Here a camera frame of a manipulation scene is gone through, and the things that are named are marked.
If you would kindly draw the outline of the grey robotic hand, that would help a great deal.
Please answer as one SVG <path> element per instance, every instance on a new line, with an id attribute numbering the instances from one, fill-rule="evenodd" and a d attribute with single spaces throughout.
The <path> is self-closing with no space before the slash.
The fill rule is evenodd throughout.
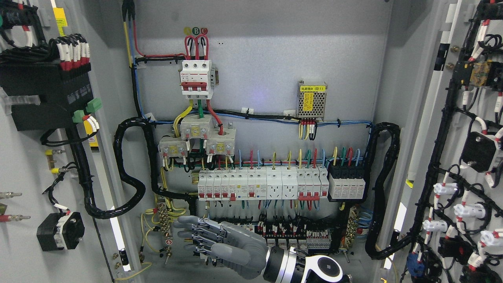
<path id="1" fill-rule="evenodd" d="M 180 216 L 174 222 L 178 236 L 191 238 L 185 249 L 221 261 L 245 279 L 253 279 L 266 266 L 266 240 L 252 231 L 228 222 L 216 222 L 196 216 Z"/>

